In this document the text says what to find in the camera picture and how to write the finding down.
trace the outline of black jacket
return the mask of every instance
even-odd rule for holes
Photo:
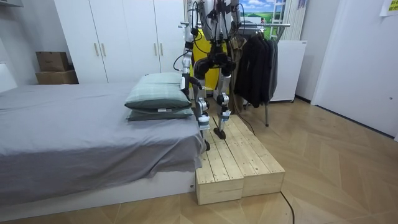
[[[271,76],[272,48],[261,37],[251,37],[243,46],[243,54],[236,77],[234,93],[242,96],[255,108],[268,103]]]

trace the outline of pillowcase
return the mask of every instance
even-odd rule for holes
[[[129,121],[147,121],[154,119],[180,119],[187,118],[193,115],[191,108],[179,110],[177,112],[159,112],[159,113],[143,113],[132,109],[130,115],[127,117]]]
[[[130,109],[188,108],[191,101],[180,89],[179,73],[145,75],[131,90],[124,104]]]

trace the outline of wooden step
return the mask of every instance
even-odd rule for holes
[[[236,200],[242,197],[243,175],[225,142],[210,143],[197,169],[198,204]]]
[[[210,119],[205,133],[211,150],[201,155],[197,169],[197,196],[200,205],[236,200],[241,197],[280,192],[285,170],[253,135],[237,115],[226,122],[226,139],[213,128],[218,117]]]

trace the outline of metal frame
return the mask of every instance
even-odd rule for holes
[[[250,24],[244,24],[245,25],[245,27],[247,27],[247,26],[249,26],[249,27],[256,27],[256,28],[245,28],[245,29],[255,29],[255,30],[260,30],[259,28],[257,28],[257,27],[271,27],[271,28],[273,28],[273,27],[277,27],[278,28],[278,33],[277,33],[277,38],[276,38],[276,42],[279,42],[279,40],[280,40],[280,38],[282,37],[282,34],[284,33],[284,31],[285,31],[285,28],[286,27],[290,27],[290,24],[253,24],[253,23],[250,23]],[[265,116],[266,116],[266,127],[268,127],[269,126],[269,109],[268,109],[268,105],[266,105],[266,114],[265,114]]]
[[[280,38],[282,37],[282,34],[285,31],[286,27],[290,27],[290,24],[268,24],[268,23],[264,23],[264,24],[255,24],[255,23],[245,23],[242,22],[241,23],[242,26],[239,29],[243,29],[243,26],[245,27],[245,29],[249,29],[249,30],[261,30],[263,27],[277,27],[278,28],[278,33],[277,33],[277,38],[276,41],[279,42]],[[189,25],[189,22],[181,22],[181,25]],[[269,126],[269,109],[268,109],[268,105],[266,105],[266,126]]]

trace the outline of white bed frame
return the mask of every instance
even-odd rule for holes
[[[195,191],[195,172],[159,172],[110,189],[91,190],[0,208],[0,222]]]

